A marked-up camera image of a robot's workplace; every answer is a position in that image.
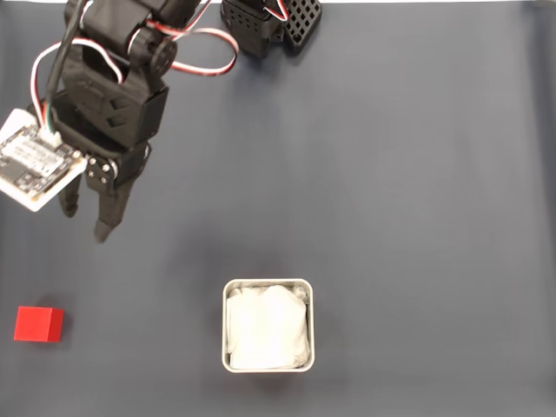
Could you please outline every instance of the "robotic arm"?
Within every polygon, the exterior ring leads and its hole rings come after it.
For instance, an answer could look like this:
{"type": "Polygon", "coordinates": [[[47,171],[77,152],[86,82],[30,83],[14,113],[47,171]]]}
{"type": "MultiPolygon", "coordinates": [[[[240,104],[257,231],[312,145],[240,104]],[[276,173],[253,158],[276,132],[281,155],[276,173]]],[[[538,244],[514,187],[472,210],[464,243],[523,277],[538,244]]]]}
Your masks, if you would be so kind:
{"type": "MultiPolygon", "coordinates": [[[[169,93],[162,76],[170,68],[215,76],[235,63],[239,46],[234,38],[207,28],[196,31],[232,44],[232,62],[212,70],[175,63],[175,40],[191,33],[206,10],[192,18],[199,2],[69,0],[64,11],[68,29],[53,45],[59,52],[42,105],[31,82],[36,94],[29,113],[42,128],[20,115],[19,130],[11,128],[12,118],[6,123],[11,127],[0,131],[0,189],[30,209],[39,192],[50,193],[49,198],[59,193],[64,214],[72,217],[81,175],[63,176],[83,160],[87,184],[99,194],[95,237],[106,241],[123,219],[129,193],[149,159],[149,139],[160,127],[169,93]],[[56,93],[60,77],[65,89],[56,93]]],[[[35,80],[38,62],[50,50],[37,58],[35,80]]]]}

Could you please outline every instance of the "red and white wire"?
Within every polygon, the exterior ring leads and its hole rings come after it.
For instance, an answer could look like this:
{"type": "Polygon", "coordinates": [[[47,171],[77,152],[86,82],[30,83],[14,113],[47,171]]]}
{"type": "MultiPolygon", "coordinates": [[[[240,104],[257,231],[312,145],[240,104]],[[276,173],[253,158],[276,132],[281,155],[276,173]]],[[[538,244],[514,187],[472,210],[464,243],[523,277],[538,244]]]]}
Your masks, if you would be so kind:
{"type": "MultiPolygon", "coordinates": [[[[212,0],[207,0],[207,2],[205,3],[205,5],[202,7],[201,10],[199,10],[199,13],[197,13],[195,15],[195,17],[193,17],[193,19],[191,19],[187,26],[185,28],[183,28],[184,31],[188,32],[190,30],[193,29],[193,27],[197,24],[197,22],[199,22],[199,20],[201,20],[202,15],[204,15],[205,11],[207,11],[207,8],[210,6],[210,2],[212,2],[212,0]]],[[[172,38],[172,40],[177,41],[180,37],[184,36],[184,34],[180,34],[180,35],[176,35],[172,38]]]]}
{"type": "Polygon", "coordinates": [[[153,22],[153,21],[150,21],[149,24],[151,24],[156,29],[160,30],[162,33],[169,36],[173,36],[173,38],[181,37],[181,36],[190,36],[194,33],[205,33],[211,36],[220,37],[222,40],[228,42],[234,49],[234,56],[232,57],[231,61],[226,65],[224,65],[223,67],[203,68],[203,67],[196,67],[195,65],[189,65],[186,63],[179,63],[174,61],[174,63],[172,63],[173,70],[188,72],[189,74],[196,74],[198,76],[221,76],[222,74],[226,74],[232,68],[234,68],[235,61],[237,60],[237,55],[240,52],[240,46],[237,43],[237,41],[234,39],[234,37],[231,36],[228,32],[225,32],[224,30],[220,30],[220,29],[214,29],[214,28],[200,28],[195,30],[187,30],[186,28],[184,30],[179,30],[179,29],[166,26],[162,23],[153,22]]]}
{"type": "MultiPolygon", "coordinates": [[[[110,55],[108,54],[106,49],[103,48],[100,44],[96,43],[95,41],[91,41],[90,39],[85,39],[85,38],[82,38],[82,37],[75,38],[71,43],[76,44],[76,45],[88,46],[90,48],[93,48],[93,49],[97,50],[101,54],[101,56],[104,58],[104,61],[106,61],[106,64],[108,64],[110,66],[110,68],[114,71],[114,73],[116,74],[118,84],[123,83],[123,74],[122,74],[122,72],[120,71],[120,69],[118,68],[118,66],[114,62],[114,60],[110,57],[110,55]]],[[[47,48],[46,50],[41,52],[39,54],[39,56],[36,58],[35,62],[33,63],[33,69],[31,70],[31,80],[30,80],[31,99],[33,100],[33,105],[35,106],[35,112],[36,112],[37,117],[39,118],[39,122],[41,123],[41,127],[44,127],[45,124],[46,124],[46,117],[47,117],[47,114],[46,114],[47,105],[46,104],[47,103],[45,103],[44,109],[43,109],[43,106],[41,105],[41,99],[40,99],[40,96],[38,94],[38,82],[37,82],[38,67],[39,67],[39,64],[41,63],[41,61],[43,60],[43,58],[45,56],[47,56],[50,52],[53,52],[53,51],[57,50],[58,48],[60,48],[60,44],[61,44],[61,42],[55,43],[54,45],[50,46],[49,48],[47,48]]]]}
{"type": "Polygon", "coordinates": [[[266,10],[272,16],[276,17],[281,22],[287,22],[289,20],[288,8],[284,4],[283,0],[276,0],[276,2],[278,3],[278,7],[280,8],[281,14],[279,14],[276,10],[272,10],[266,6],[264,7],[264,10],[266,10]]]}

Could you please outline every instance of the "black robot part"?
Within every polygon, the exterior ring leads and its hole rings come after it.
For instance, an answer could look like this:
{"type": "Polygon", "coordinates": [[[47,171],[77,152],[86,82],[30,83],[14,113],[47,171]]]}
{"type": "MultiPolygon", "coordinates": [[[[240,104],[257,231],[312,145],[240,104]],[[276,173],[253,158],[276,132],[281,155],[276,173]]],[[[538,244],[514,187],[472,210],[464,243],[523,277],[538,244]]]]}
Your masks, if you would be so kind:
{"type": "Polygon", "coordinates": [[[264,10],[262,0],[222,0],[222,21],[243,51],[263,58],[272,43],[284,42],[300,53],[321,21],[318,0],[288,0],[289,20],[281,22],[264,10]]]}
{"type": "MultiPolygon", "coordinates": [[[[116,59],[125,76],[114,72],[91,48],[72,46],[63,62],[64,90],[51,102],[52,120],[62,139],[89,156],[87,185],[99,194],[95,236],[104,242],[123,219],[129,193],[150,155],[148,140],[160,126],[169,89],[162,75],[175,59],[177,47],[147,26],[153,19],[183,27],[200,0],[88,1],[76,36],[100,43],[116,59]]],[[[66,23],[78,0],[69,0],[66,23]]],[[[77,210],[81,179],[60,195],[64,214],[77,210]]]]}

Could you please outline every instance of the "metal container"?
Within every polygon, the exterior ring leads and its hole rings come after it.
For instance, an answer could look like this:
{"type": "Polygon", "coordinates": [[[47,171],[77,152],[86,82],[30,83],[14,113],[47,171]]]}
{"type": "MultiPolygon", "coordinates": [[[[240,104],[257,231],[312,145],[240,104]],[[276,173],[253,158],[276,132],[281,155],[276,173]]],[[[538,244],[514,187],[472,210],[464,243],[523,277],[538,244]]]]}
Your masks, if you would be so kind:
{"type": "Polygon", "coordinates": [[[284,280],[233,280],[226,284],[222,294],[222,364],[229,371],[235,374],[277,374],[277,373],[299,373],[307,372],[314,364],[314,297],[313,288],[311,284],[302,279],[284,279],[284,280]],[[307,333],[309,340],[309,360],[302,367],[294,369],[233,369],[229,365],[228,353],[228,315],[226,314],[226,303],[228,301],[229,293],[236,288],[249,288],[249,287],[270,287],[272,285],[282,285],[284,287],[294,287],[299,285],[303,287],[308,295],[307,305],[307,333]]]}

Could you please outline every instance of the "circuit board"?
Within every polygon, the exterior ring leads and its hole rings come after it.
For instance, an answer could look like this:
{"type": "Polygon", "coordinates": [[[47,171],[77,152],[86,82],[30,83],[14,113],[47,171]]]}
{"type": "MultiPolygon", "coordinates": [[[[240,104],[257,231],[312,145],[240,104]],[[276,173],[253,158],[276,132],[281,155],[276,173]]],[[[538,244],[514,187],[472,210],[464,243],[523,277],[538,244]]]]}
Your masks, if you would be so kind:
{"type": "Polygon", "coordinates": [[[0,189],[38,211],[86,168],[81,152],[60,141],[44,140],[27,124],[0,141],[0,189]]]}

